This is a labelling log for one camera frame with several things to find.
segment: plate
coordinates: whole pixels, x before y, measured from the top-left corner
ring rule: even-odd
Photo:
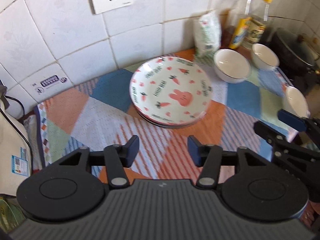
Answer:
[[[185,125],[203,117],[212,89],[206,73],[189,60],[159,57],[141,65],[130,81],[134,106],[163,125]]]
[[[153,124],[153,125],[155,125],[155,126],[159,126],[159,127],[161,127],[161,128],[168,128],[168,129],[179,129],[179,128],[185,128],[185,127],[188,127],[188,126],[191,126],[191,125],[193,125],[194,123],[196,123],[198,120],[195,120],[195,122],[194,123],[188,123],[188,124],[180,124],[180,125],[168,125],[168,124],[162,124],[162,123],[158,123],[158,122],[154,122],[154,121],[152,121],[152,120],[150,120],[150,119],[148,119],[147,117],[145,117],[142,113],[140,113],[139,111],[138,111],[138,114],[146,121],[146,122],[148,122],[148,123],[151,123],[151,124]]]

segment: pink bunny illustration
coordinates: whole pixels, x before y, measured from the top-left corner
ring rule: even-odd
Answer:
[[[174,94],[169,94],[169,97],[177,100],[181,106],[188,106],[192,102],[192,94],[189,92],[181,92],[180,90],[173,90]]]

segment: glass bottle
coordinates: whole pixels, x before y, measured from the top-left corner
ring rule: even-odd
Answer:
[[[239,0],[238,8],[241,9],[240,14],[237,15],[236,29],[233,32],[229,48],[236,49],[242,42],[247,33],[250,17],[251,0]]]
[[[272,0],[263,0],[256,12],[251,16],[250,25],[242,46],[252,49],[252,45],[258,43],[268,23],[269,6]]]

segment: green basket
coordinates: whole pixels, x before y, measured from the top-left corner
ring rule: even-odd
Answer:
[[[0,198],[0,228],[9,233],[25,220],[21,209]]]

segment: kitchen counter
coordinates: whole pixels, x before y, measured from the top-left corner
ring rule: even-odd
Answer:
[[[193,60],[194,50],[172,56]],[[111,144],[125,144],[134,134],[140,138],[140,151],[131,171],[153,179],[191,178],[194,182],[201,168],[193,165],[187,151],[187,137],[194,135],[204,144],[217,144],[235,151],[246,146],[266,159],[271,158],[271,146],[257,136],[253,124],[262,120],[278,130],[288,140],[296,132],[276,117],[282,107],[282,94],[287,86],[281,75],[252,67],[248,81],[228,84],[220,80],[212,60],[195,59],[208,74],[213,89],[212,100],[205,117],[196,124],[180,129],[163,129],[140,117],[129,96],[133,72],[141,65],[108,73],[65,92],[35,107],[37,143],[42,166],[58,160],[80,146],[92,151]],[[98,176],[102,167],[94,167]],[[234,173],[233,167],[223,167],[220,182]]]

